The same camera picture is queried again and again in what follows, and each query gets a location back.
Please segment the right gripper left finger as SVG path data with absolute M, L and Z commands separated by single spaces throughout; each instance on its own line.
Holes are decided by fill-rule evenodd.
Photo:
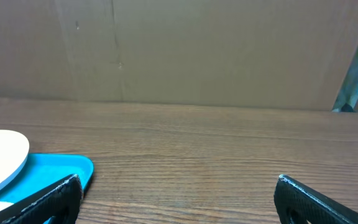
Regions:
M 74 223 L 83 200 L 80 178 L 70 174 L 0 211 L 0 224 Z

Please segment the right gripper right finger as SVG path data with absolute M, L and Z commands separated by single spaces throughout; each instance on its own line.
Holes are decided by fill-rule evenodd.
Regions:
M 287 175 L 278 177 L 273 199 L 284 224 L 358 224 L 358 212 Z

